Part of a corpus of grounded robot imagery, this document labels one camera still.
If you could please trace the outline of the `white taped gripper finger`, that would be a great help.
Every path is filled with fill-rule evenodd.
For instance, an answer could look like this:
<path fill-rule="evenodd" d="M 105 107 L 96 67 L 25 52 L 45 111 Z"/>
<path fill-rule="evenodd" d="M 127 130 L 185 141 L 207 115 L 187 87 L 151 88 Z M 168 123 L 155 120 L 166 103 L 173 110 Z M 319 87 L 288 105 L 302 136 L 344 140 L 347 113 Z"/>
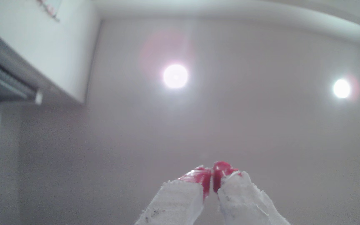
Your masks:
<path fill-rule="evenodd" d="M 210 193 L 212 169 L 198 166 L 163 183 L 135 225 L 193 225 Z"/>
<path fill-rule="evenodd" d="M 213 191 L 226 225 L 290 225 L 249 174 L 227 162 L 214 163 Z"/>

